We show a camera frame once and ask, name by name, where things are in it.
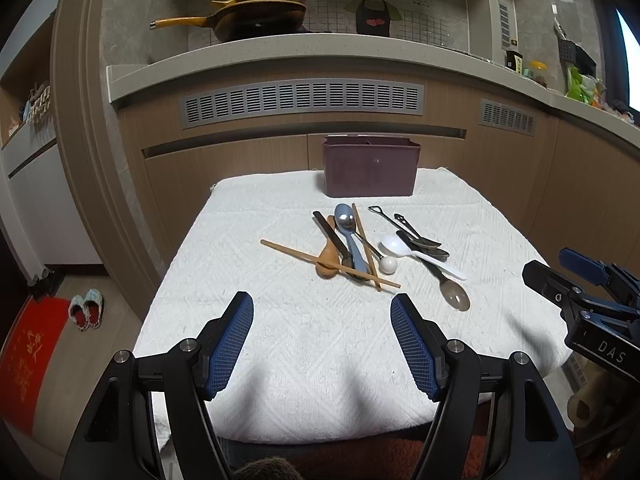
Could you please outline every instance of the metal bolt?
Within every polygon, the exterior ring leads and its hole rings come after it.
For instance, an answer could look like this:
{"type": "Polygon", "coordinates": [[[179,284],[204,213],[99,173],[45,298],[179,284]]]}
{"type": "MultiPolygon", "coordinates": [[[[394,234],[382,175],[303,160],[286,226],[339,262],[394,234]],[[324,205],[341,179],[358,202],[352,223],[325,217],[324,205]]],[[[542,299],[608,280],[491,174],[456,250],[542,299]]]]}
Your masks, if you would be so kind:
{"type": "Polygon", "coordinates": [[[123,363],[124,361],[129,359],[130,355],[131,355],[131,352],[129,352],[129,350],[118,350],[113,355],[113,360],[116,361],[117,363],[123,363]]]}
{"type": "Polygon", "coordinates": [[[465,349],[465,344],[462,341],[458,341],[457,339],[452,339],[447,343],[447,348],[454,354],[459,354],[465,349]]]}
{"type": "Polygon", "coordinates": [[[193,338],[183,339],[180,341],[180,350],[183,352],[191,352],[198,346],[198,342],[193,338]]]}
{"type": "Polygon", "coordinates": [[[516,352],[513,354],[513,360],[516,361],[519,365],[525,365],[529,362],[529,356],[524,352],[516,352]]]}

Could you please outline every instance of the metal vent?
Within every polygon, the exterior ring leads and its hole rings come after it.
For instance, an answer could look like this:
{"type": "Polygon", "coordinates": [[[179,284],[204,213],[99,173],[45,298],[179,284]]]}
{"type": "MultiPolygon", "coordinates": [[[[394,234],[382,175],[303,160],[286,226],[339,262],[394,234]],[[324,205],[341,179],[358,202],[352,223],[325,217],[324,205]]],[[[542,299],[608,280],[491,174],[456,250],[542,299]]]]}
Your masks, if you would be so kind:
{"type": "Polygon", "coordinates": [[[509,30],[509,11],[505,4],[498,2],[498,9],[500,10],[500,38],[502,41],[502,48],[509,50],[511,48],[511,33],[509,30]]]}
{"type": "Polygon", "coordinates": [[[479,124],[532,136],[536,120],[533,116],[517,108],[482,99],[480,100],[479,124]]]}
{"type": "Polygon", "coordinates": [[[421,115],[424,86],[369,79],[295,79],[222,88],[180,101],[183,128],[299,112],[371,111],[421,115]]]}

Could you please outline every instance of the slipper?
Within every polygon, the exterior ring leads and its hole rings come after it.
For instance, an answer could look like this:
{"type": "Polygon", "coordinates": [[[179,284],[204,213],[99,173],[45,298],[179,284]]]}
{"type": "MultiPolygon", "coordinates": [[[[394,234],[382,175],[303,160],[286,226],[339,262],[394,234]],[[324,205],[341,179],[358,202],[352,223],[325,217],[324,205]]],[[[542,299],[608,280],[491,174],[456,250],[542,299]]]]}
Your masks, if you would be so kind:
{"type": "Polygon", "coordinates": [[[104,298],[100,291],[96,288],[89,289],[89,292],[84,297],[84,309],[87,311],[89,327],[98,328],[100,323],[102,323],[103,305],[104,298]]]}
{"type": "Polygon", "coordinates": [[[69,303],[68,316],[84,332],[89,328],[89,312],[84,309],[82,296],[74,296],[69,303]]]}

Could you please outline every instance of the wooden chopstick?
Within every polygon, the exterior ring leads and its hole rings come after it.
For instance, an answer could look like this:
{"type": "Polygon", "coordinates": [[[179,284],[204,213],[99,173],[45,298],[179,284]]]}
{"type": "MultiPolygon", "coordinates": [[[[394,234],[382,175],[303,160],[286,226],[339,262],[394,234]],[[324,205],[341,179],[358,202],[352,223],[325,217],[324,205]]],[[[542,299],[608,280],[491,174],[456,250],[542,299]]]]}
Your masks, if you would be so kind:
{"type": "Polygon", "coordinates": [[[338,269],[338,270],[341,270],[342,272],[346,272],[347,274],[351,274],[353,276],[358,276],[360,278],[367,278],[368,280],[371,280],[372,282],[375,282],[375,283],[384,283],[385,285],[394,286],[395,288],[400,288],[401,287],[401,285],[398,285],[397,283],[390,282],[389,280],[385,280],[383,278],[379,278],[378,276],[372,276],[371,274],[367,274],[366,272],[361,272],[360,270],[351,269],[351,267],[345,267],[344,265],[341,265],[341,264],[334,264],[333,262],[328,262],[326,260],[321,260],[320,258],[317,258],[316,256],[313,256],[312,254],[306,254],[306,253],[303,253],[302,251],[297,251],[295,249],[292,249],[290,247],[286,247],[284,245],[275,244],[275,243],[270,242],[268,240],[260,240],[260,243],[262,245],[266,245],[267,247],[270,247],[271,249],[276,249],[277,251],[280,251],[281,253],[290,254],[291,256],[296,256],[296,257],[298,257],[298,258],[300,258],[302,260],[306,260],[308,262],[321,263],[325,267],[331,267],[332,269],[338,269]]]}
{"type": "MultiPolygon", "coordinates": [[[[362,227],[362,222],[360,221],[360,215],[358,214],[358,208],[356,208],[355,203],[351,204],[351,209],[353,209],[353,216],[356,219],[356,225],[358,227],[358,231],[360,232],[360,236],[362,236],[365,240],[367,239],[367,235],[364,234],[364,229],[362,227]]],[[[369,264],[369,269],[371,269],[371,273],[377,277],[378,273],[376,272],[376,264],[373,262],[373,254],[371,254],[371,249],[367,244],[362,244],[364,247],[364,253],[367,255],[367,263],[369,264]]],[[[376,284],[376,290],[380,292],[382,287],[378,282],[374,282],[376,284]]]]}

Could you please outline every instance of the jar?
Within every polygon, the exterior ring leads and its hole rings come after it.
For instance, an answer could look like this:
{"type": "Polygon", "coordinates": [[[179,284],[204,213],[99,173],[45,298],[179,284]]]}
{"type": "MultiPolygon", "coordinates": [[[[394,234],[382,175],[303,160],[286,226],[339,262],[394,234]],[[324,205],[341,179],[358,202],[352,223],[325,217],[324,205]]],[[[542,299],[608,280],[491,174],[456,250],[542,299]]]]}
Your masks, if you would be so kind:
{"type": "Polygon", "coordinates": [[[546,88],[546,65],[540,61],[531,61],[529,67],[529,77],[546,88]]]}

